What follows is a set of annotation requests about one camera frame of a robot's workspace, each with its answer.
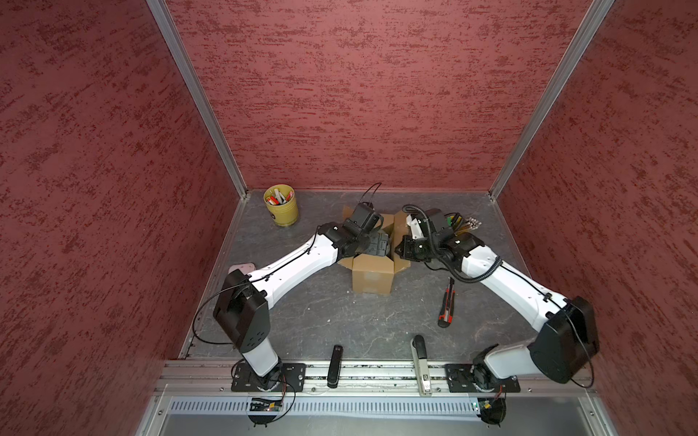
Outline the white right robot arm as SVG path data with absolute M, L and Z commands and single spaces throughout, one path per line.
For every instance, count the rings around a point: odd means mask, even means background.
M 570 383 L 583 367 L 593 365 L 600 344 L 588 301 L 569 299 L 536 283 L 439 209 L 405 205 L 403 210 L 409 231 L 396 248 L 401 257 L 426 265 L 438 263 L 460 283 L 480 283 L 536 332 L 530 342 L 496 344 L 480 352 L 471 367 L 478 390 L 492 392 L 506 380 L 523 375 Z

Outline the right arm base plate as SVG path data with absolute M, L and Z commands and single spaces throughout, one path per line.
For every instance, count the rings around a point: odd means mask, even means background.
M 447 363 L 444 365 L 445 378 L 452 393 L 481 393 L 497 394 L 521 392 L 518 379 L 515 376 L 507 379 L 497 379 L 485 372 L 483 365 L 472 369 L 471 363 Z

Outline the brown cardboard express box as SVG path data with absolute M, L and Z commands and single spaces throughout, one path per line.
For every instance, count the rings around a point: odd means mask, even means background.
M 352 287 L 358 294 L 390 294 L 396 274 L 411 267 L 410 261 L 396 254 L 396 245 L 402 241 L 404 235 L 410 235 L 406 218 L 405 212 L 383 214 L 383 222 L 379 222 L 374 229 L 374 231 L 384 230 L 389 234 L 391 242 L 389 256 L 357 254 L 338 261 L 340 265 L 352 272 Z

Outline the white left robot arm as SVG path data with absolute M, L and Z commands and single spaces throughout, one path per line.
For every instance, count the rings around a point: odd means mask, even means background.
M 299 248 L 248 274 L 229 272 L 218 294 L 213 317 L 252 370 L 264 391 L 282 380 L 282 362 L 268 336 L 270 311 L 294 287 L 345 258 L 366 252 L 383 216 L 370 203 L 359 203 L 342 223 L 319 225 Z

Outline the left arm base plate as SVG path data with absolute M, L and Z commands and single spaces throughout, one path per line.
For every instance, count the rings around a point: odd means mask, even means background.
M 265 376 L 258 376 L 245 361 L 231 371 L 232 392 L 301 392 L 307 366 L 303 363 L 279 363 Z

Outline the red black utility knife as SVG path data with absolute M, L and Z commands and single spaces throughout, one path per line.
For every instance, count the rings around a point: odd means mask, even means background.
M 456 290 L 454 290 L 454 278 L 450 277 L 448 286 L 445 289 L 443 303 L 437 319 L 437 325 L 440 328 L 447 328 L 453 322 L 455 297 Z

